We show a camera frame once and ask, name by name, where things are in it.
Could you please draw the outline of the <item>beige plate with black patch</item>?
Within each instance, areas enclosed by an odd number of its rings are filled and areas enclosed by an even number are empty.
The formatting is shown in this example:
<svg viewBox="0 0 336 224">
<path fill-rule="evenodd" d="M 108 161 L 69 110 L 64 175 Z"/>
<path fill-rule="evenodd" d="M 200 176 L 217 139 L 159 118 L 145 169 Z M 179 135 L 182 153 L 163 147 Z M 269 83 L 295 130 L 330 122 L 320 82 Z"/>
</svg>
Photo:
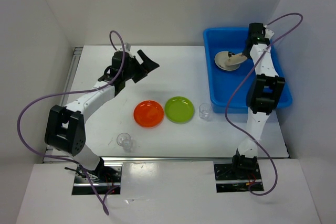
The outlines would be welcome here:
<svg viewBox="0 0 336 224">
<path fill-rule="evenodd" d="M 222 70 L 224 71 L 235 71 L 240 67 L 240 64 L 237 65 L 232 65 L 232 66 L 227 66 L 226 61 L 235 55 L 233 52 L 230 51 L 221 51 L 218 52 L 214 58 L 215 64 Z"/>
</svg>

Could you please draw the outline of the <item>orange plate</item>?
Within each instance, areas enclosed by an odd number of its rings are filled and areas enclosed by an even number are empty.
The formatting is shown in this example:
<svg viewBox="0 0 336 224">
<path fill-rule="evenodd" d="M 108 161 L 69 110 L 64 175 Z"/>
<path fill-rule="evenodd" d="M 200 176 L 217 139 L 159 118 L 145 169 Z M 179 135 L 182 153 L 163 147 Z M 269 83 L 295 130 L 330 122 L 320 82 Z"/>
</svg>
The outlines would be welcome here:
<svg viewBox="0 0 336 224">
<path fill-rule="evenodd" d="M 163 121 L 164 110 L 156 101 L 142 101 L 134 108 L 133 118 L 139 126 L 153 128 Z"/>
</svg>

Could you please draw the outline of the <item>beige plate with small motifs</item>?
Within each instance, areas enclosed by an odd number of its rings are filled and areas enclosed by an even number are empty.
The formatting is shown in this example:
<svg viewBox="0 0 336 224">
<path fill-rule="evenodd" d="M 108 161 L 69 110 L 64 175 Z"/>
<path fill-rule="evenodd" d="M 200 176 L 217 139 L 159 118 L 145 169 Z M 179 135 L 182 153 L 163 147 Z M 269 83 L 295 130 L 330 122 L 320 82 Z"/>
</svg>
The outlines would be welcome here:
<svg viewBox="0 0 336 224">
<path fill-rule="evenodd" d="M 248 58 L 241 52 L 238 54 L 228 54 L 228 59 L 225 61 L 227 66 L 235 66 L 245 62 Z"/>
</svg>

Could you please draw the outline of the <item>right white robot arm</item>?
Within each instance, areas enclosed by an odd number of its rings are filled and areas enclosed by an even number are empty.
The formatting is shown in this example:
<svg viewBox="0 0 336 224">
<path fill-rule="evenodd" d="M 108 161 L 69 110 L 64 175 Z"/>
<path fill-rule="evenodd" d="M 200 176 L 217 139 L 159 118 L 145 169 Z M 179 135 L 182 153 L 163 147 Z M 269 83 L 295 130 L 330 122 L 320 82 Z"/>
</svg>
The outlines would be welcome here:
<svg viewBox="0 0 336 224">
<path fill-rule="evenodd" d="M 243 55 L 253 61 L 256 76 L 246 97 L 248 119 L 245 131 L 248 135 L 237 148 L 230 166 L 235 178 L 252 178 L 264 126 L 277 107 L 285 86 L 285 79 L 276 72 L 271 58 L 269 45 L 273 34 L 262 23 L 249 24 Z"/>
</svg>

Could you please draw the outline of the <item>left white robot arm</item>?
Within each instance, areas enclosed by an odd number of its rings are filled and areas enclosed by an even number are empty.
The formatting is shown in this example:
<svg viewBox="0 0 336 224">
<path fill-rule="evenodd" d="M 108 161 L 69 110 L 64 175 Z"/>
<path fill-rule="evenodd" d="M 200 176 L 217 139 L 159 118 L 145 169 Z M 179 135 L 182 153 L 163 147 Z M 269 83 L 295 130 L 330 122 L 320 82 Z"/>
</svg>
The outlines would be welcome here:
<svg viewBox="0 0 336 224">
<path fill-rule="evenodd" d="M 49 111 L 45 143 L 72 157 L 93 182 L 101 181 L 109 173 L 103 159 L 86 145 L 86 121 L 105 103 L 115 98 L 128 80 L 134 83 L 145 78 L 159 64 L 138 50 L 142 62 L 128 51 L 116 51 L 103 75 L 76 101 L 65 106 L 55 105 Z"/>
</svg>

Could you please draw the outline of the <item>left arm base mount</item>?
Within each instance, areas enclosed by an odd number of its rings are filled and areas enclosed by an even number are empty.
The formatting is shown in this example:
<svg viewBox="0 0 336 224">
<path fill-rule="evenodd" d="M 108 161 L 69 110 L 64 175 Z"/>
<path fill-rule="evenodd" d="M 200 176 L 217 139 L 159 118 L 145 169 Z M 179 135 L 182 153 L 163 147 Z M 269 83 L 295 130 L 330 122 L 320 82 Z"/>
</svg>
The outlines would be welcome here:
<svg viewBox="0 0 336 224">
<path fill-rule="evenodd" d="M 74 181 L 72 187 L 72 195 L 93 195 L 94 192 L 91 188 L 87 177 L 79 169 L 65 167 L 65 170 L 74 173 Z M 106 175 L 101 179 L 91 177 L 91 181 L 99 195 L 119 195 L 121 193 L 121 175 L 122 164 L 114 163 L 109 166 Z"/>
</svg>

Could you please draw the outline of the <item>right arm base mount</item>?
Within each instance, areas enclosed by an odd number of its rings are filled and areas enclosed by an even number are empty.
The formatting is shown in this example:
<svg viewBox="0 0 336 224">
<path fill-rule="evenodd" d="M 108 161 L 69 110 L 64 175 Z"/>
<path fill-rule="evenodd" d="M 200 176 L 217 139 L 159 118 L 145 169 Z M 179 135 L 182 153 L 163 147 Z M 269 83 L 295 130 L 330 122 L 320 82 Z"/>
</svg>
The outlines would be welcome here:
<svg viewBox="0 0 336 224">
<path fill-rule="evenodd" d="M 249 186 L 252 191 L 264 190 L 259 165 L 253 172 L 237 174 L 230 163 L 214 163 L 214 174 L 217 193 L 246 192 Z"/>
</svg>

